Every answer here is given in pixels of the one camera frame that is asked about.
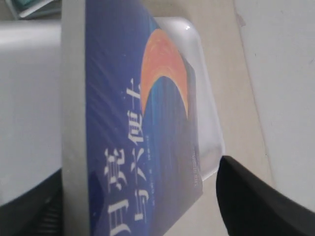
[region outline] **orange crescent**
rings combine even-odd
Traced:
[[[145,112],[150,90],[162,76],[171,79],[177,86],[188,116],[187,72],[175,44],[161,29],[150,35],[142,59],[140,97],[142,114]]]

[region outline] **table surface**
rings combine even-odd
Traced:
[[[143,0],[154,16],[180,16],[198,30],[222,125],[226,154],[273,185],[233,0]],[[12,20],[0,0],[0,20]],[[215,189],[216,175],[204,182],[203,196],[167,236],[226,236]]]

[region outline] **book cover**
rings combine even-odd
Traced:
[[[160,236],[201,196],[195,76],[138,0],[86,1],[93,236]]]

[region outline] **white wall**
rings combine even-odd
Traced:
[[[235,0],[276,188],[315,211],[315,0]]]

